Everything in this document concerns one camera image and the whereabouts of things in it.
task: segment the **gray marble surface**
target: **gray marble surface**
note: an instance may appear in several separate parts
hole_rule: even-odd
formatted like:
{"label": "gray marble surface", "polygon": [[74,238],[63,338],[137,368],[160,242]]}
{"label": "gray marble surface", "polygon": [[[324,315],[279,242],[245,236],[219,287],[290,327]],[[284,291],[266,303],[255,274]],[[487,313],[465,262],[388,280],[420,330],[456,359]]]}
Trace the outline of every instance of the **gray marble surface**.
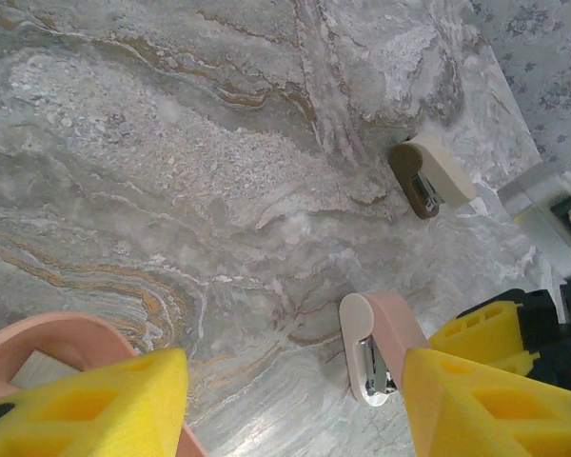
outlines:
{"label": "gray marble surface", "polygon": [[[76,309],[185,348],[214,456],[413,455],[399,395],[351,396],[339,300],[394,288],[430,334],[551,280],[496,194],[539,155],[473,14],[0,1],[0,328]],[[416,218],[385,160],[414,131],[479,198]]]}

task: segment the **marble veining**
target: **marble veining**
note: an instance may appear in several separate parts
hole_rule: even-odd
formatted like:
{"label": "marble veining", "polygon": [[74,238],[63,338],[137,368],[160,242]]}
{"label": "marble veining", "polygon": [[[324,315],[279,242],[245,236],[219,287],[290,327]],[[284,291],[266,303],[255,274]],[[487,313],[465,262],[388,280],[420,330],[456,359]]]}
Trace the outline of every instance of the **marble veining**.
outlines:
{"label": "marble veining", "polygon": [[[179,346],[215,456],[414,455],[350,394],[338,319],[390,287],[427,334],[550,269],[496,190],[539,161],[465,0],[0,1],[0,328],[76,309]],[[416,218],[429,131],[479,197]]]}

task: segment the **floral wallpaper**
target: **floral wallpaper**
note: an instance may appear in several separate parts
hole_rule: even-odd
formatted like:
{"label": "floral wallpaper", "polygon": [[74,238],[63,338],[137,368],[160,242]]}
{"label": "floral wallpaper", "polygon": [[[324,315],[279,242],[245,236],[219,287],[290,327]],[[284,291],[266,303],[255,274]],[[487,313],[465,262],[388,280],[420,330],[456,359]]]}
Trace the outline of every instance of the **floral wallpaper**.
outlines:
{"label": "floral wallpaper", "polygon": [[571,169],[571,0],[472,0],[544,160]]}

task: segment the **yellow sponge block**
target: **yellow sponge block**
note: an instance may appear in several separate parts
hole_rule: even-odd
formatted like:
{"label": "yellow sponge block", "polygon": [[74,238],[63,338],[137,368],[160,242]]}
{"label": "yellow sponge block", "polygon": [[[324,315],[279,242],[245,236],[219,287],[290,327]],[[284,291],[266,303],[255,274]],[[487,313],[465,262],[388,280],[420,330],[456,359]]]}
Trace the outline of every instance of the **yellow sponge block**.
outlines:
{"label": "yellow sponge block", "polygon": [[419,457],[571,457],[571,391],[433,349],[406,354]]}
{"label": "yellow sponge block", "polygon": [[163,349],[0,399],[1,457],[173,457],[187,361]]}

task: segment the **wall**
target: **wall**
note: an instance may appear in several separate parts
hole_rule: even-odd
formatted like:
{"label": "wall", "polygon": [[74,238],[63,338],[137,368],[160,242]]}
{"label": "wall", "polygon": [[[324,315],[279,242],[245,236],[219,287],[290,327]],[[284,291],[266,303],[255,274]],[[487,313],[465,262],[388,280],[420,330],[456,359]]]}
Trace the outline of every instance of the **wall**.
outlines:
{"label": "wall", "polygon": [[540,154],[571,168],[571,0],[472,4]]}

